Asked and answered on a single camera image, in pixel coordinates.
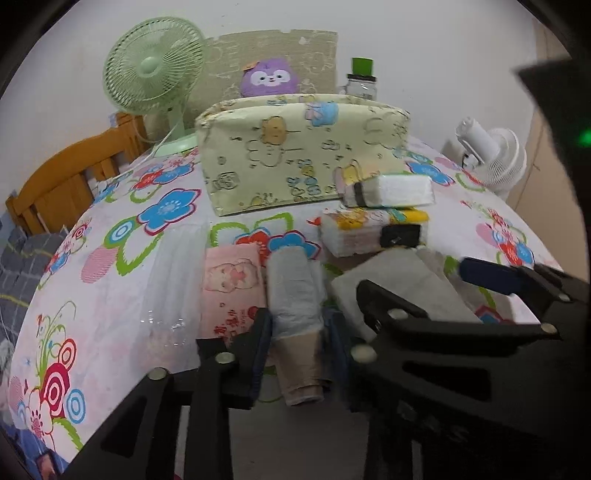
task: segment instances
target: plush toy face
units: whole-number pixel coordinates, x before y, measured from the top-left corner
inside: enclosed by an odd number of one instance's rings
[[[268,59],[244,72],[240,85],[245,97],[297,93],[298,80],[284,59]]]

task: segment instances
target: green jar lid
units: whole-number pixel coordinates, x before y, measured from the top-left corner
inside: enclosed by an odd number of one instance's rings
[[[353,75],[371,76],[372,69],[374,68],[374,61],[371,59],[351,59],[351,71]]]

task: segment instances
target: screw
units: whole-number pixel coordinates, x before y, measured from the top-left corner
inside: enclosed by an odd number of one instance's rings
[[[168,372],[165,368],[156,367],[149,371],[148,378],[150,380],[162,380],[167,374]]]
[[[558,329],[551,323],[542,323],[541,327],[543,331],[549,333],[550,335],[555,335],[558,333]]]
[[[231,364],[236,359],[236,355],[231,352],[222,352],[216,355],[216,362],[218,364]]]
[[[406,313],[403,309],[388,310],[388,315],[390,315],[394,320],[406,320],[408,318],[408,313]]]
[[[370,364],[378,359],[378,354],[369,345],[362,344],[351,349],[351,357],[359,364]]]

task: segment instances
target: pink tissue pack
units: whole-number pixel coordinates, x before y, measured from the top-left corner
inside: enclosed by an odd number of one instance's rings
[[[200,338],[247,332],[259,307],[267,306],[256,244],[208,248],[202,287]]]

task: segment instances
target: wooden headboard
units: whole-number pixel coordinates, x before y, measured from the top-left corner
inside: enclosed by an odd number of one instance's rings
[[[85,170],[106,180],[119,174],[115,155],[122,153],[128,163],[146,147],[138,136],[146,132],[141,116],[118,113],[117,127],[70,145],[47,160],[25,182],[18,195],[10,196],[6,206],[12,220],[31,235],[58,232],[63,225],[71,229],[93,202]]]

